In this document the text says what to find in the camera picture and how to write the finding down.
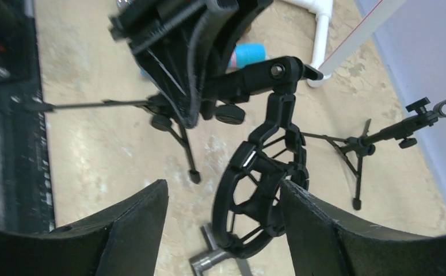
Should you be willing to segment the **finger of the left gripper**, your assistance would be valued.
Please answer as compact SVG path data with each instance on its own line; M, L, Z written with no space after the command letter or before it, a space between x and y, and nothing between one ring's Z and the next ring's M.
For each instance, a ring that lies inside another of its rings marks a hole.
M184 127L199 114L208 79L226 72L237 41L270 1L133 1L109 17L114 40L128 40L137 64Z

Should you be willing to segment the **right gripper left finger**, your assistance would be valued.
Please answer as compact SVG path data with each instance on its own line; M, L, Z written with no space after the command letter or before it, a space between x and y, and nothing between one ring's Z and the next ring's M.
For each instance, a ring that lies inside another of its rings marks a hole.
M167 182L43 235L0 231L0 275L153 275Z

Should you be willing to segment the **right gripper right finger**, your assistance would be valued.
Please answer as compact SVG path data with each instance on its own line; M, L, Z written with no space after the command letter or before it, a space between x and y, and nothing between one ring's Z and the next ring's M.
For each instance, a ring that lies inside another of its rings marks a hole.
M372 223L291 181L280 204L296 275L446 275L446 235Z

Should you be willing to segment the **blue microphone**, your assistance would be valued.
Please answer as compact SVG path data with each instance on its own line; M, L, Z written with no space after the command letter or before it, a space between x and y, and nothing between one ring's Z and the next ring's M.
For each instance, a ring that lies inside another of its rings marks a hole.
M207 56L209 64L215 64L217 67L219 63L224 60L226 55L224 49L219 50L218 47L212 47ZM248 64L262 62L267 58L266 50L263 44L260 43L243 43L237 44L230 57L228 58L228 68L243 68Z

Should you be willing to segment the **black shock-mount tripod stand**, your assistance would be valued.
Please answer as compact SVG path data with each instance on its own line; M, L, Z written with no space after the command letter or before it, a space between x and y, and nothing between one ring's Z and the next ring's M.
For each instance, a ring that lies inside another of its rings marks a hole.
M151 126L178 141L195 183L200 174L186 130L199 115L241 124L245 112L240 105L254 95L269 94L264 122L234 152L212 207L212 230L222 249L240 259L259 253L285 233L277 196L282 182L290 179L308 188L305 139L292 117L298 83L320 80L322 73L294 56L264 60L233 72L215 67L198 70L187 62L155 62L143 69L159 92L127 105L149 112Z

